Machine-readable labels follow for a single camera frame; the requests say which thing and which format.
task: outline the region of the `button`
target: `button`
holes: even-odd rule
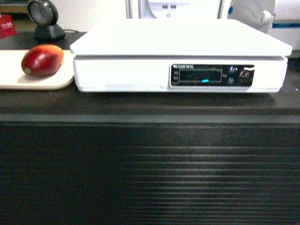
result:
[[[241,73],[240,73],[240,81],[246,81],[250,78],[250,72],[248,70],[243,70]]]
[[[232,73],[232,74],[236,73],[237,71],[238,71],[238,68],[235,67],[235,66],[232,66],[232,67],[229,68],[229,72]]]
[[[234,84],[234,78],[233,77],[229,77],[229,79],[227,80],[227,84],[228,85],[233,85]]]

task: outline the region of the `red object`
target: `red object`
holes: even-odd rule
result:
[[[11,15],[0,16],[0,39],[15,35],[17,30],[15,29]]]

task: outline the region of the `scale platform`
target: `scale platform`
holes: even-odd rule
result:
[[[278,92],[292,52],[228,19],[109,20],[70,49],[84,92]]]

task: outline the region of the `black cabinet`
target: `black cabinet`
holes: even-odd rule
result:
[[[2,123],[5,224],[289,224],[300,125]]]

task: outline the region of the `black counter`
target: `black counter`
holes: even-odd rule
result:
[[[0,162],[0,224],[294,225],[300,61],[272,94],[0,90]]]

